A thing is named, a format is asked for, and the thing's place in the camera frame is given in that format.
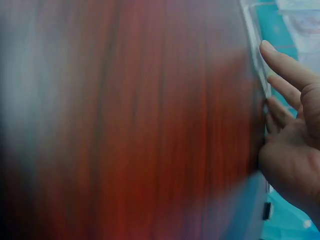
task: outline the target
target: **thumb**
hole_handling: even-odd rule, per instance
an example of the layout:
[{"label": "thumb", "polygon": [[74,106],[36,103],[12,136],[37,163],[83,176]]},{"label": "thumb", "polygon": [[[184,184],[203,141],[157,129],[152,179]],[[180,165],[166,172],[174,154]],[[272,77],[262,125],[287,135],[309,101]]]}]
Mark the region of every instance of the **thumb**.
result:
[{"label": "thumb", "polygon": [[308,133],[320,139],[320,83],[312,83],[303,88],[301,103]]}]

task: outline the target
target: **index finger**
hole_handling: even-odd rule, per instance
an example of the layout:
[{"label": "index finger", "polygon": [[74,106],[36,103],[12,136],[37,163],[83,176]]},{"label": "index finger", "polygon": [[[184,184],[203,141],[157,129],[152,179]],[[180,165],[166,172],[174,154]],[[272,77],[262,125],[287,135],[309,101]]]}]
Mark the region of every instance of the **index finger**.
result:
[{"label": "index finger", "polygon": [[278,52],[268,41],[260,44],[260,52],[269,67],[299,91],[310,84],[319,83],[319,76],[286,54]]}]

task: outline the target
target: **blue cloth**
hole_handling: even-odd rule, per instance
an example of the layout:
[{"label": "blue cloth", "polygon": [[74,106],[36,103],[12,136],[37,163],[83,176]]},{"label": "blue cloth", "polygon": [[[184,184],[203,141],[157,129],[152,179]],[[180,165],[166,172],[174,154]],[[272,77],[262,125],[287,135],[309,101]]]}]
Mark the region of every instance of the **blue cloth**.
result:
[{"label": "blue cloth", "polygon": [[[256,6],[257,18],[262,38],[268,40],[282,53],[298,59],[298,52],[288,32],[276,4]],[[297,111],[275,89],[271,89],[280,102],[296,116]],[[273,215],[263,226],[263,240],[319,240],[320,233],[310,218],[301,210],[284,200],[275,190],[268,194],[268,201],[273,205]]]}]

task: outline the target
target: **hand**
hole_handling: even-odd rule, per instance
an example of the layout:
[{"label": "hand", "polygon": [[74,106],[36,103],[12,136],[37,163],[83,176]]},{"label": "hand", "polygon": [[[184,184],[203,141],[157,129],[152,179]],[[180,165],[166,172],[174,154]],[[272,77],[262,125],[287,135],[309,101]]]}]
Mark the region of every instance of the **hand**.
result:
[{"label": "hand", "polygon": [[320,223],[320,77],[277,52],[267,41],[260,45],[260,52],[278,74],[270,76],[268,82],[298,115],[292,116],[274,97],[267,100],[269,134],[259,153],[259,168],[278,193],[309,214],[317,225]]}]

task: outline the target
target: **reddish-brown wood grain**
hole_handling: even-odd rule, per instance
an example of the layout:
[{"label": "reddish-brown wood grain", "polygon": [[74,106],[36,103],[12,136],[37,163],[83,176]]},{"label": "reddish-brown wood grain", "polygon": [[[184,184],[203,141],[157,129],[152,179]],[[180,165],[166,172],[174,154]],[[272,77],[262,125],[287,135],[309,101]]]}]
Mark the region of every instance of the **reddish-brown wood grain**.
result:
[{"label": "reddish-brown wood grain", "polygon": [[0,52],[8,239],[259,238],[237,0],[0,0]]}]

